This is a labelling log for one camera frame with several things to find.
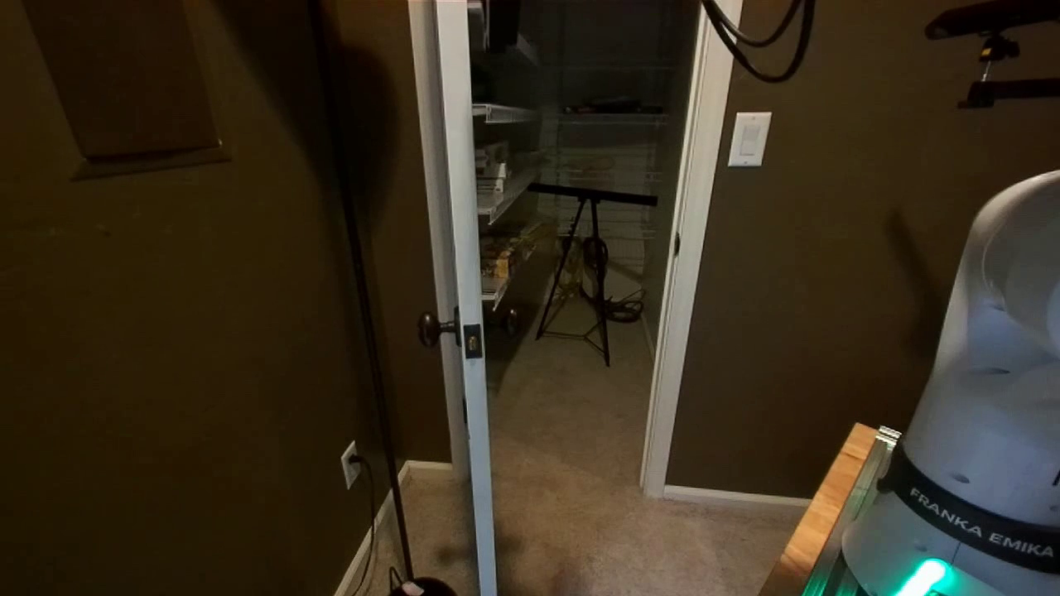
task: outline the black cable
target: black cable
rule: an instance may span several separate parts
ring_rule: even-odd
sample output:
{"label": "black cable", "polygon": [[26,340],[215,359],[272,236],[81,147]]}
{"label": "black cable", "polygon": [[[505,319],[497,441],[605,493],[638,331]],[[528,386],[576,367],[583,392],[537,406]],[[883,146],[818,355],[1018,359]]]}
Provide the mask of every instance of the black cable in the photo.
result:
{"label": "black cable", "polygon": [[[763,83],[789,83],[789,78],[799,72],[799,67],[805,64],[809,39],[813,39],[813,32],[816,32],[816,0],[793,0],[789,11],[786,11],[786,17],[781,17],[781,22],[777,22],[770,37],[763,37],[763,39],[746,37],[746,32],[724,17],[724,11],[723,11],[717,0],[702,0],[702,11],[707,11],[707,17],[709,17],[709,22],[717,26],[720,39],[724,44],[724,48],[733,53],[733,59],[735,59],[746,72],[753,72],[755,78],[763,78]],[[757,70],[740,44],[757,45],[757,48],[771,45],[771,44],[796,22],[796,14],[800,14],[800,26],[799,26],[799,44],[796,44],[796,53],[793,53],[789,67],[786,67],[781,72],[765,72],[765,70]]]}
{"label": "black cable", "polygon": [[720,11],[720,22],[728,30],[728,37],[735,37],[746,45],[771,45],[789,32],[789,26],[796,22],[799,5],[800,5],[800,0],[793,0],[786,17],[781,17],[781,22],[763,39],[742,32],[723,11]]}

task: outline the stand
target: stand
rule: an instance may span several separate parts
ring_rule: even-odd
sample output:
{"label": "stand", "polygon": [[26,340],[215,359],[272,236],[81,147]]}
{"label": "stand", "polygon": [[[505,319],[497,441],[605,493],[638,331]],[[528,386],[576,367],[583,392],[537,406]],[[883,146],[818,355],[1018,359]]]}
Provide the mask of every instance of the stand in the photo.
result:
{"label": "stand", "polygon": [[593,266],[596,266],[596,268],[593,268],[596,289],[593,289],[593,295],[591,295],[593,311],[596,311],[596,326],[591,326],[591,333],[600,331],[600,355],[603,355],[603,364],[609,367],[605,292],[603,292],[603,285],[605,285],[605,246],[603,246],[603,239],[600,239],[600,203],[657,204],[657,196],[605,193],[605,188],[583,188],[583,185],[540,185],[540,181],[534,181],[530,193],[547,193],[547,196],[569,196],[569,199],[576,199],[572,221],[569,221],[569,228],[568,228],[568,236],[564,236],[560,266],[558,266],[558,271],[552,271],[552,277],[550,277],[550,295],[547,295],[542,311],[540,311],[540,322],[537,322],[537,337],[542,337],[547,324],[550,324],[550,322],[560,315],[560,309],[564,309],[564,303],[560,303],[560,309],[552,311],[552,301],[558,301],[560,274],[564,274],[568,259],[569,259],[569,248],[572,248],[576,224],[580,224],[580,219],[583,219],[583,213],[585,213],[585,203],[591,203],[591,207],[593,207],[593,236],[591,236],[591,246],[593,246]]}

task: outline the open door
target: open door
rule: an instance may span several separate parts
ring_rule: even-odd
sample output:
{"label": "open door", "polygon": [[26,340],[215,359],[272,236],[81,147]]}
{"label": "open door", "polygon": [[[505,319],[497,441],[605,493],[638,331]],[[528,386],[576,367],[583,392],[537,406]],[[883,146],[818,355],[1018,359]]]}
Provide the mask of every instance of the open door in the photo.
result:
{"label": "open door", "polygon": [[456,481],[468,485],[477,591],[497,596],[486,337],[481,301],[468,0],[406,0],[429,259]]}

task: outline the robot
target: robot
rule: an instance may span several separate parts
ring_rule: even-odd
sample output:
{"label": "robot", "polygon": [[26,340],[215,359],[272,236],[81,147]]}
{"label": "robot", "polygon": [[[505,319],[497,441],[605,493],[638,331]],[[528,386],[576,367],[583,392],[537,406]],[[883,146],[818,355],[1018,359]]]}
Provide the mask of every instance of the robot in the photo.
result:
{"label": "robot", "polygon": [[974,219],[930,379],[841,558],[869,596],[1060,596],[1060,172]]}

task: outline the baseboard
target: baseboard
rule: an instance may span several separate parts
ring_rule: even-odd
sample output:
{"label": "baseboard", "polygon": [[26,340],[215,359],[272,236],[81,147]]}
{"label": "baseboard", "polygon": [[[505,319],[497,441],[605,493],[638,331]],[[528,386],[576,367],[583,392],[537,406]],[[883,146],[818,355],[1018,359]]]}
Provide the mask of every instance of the baseboard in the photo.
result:
{"label": "baseboard", "polygon": [[[399,485],[406,485],[411,476],[441,476],[453,472],[453,462],[444,460],[403,460],[399,471]],[[393,527],[393,489],[389,489],[385,502],[379,507],[371,528],[381,537],[389,527]],[[333,596],[353,596],[353,581],[362,581],[364,566],[371,557],[371,534],[362,537],[353,558],[346,566],[342,581]]]}
{"label": "baseboard", "polygon": [[707,489],[707,485],[672,485],[666,484],[657,500],[672,502],[763,502],[763,507],[809,507],[805,497],[774,497],[774,493],[740,493],[740,489]]}

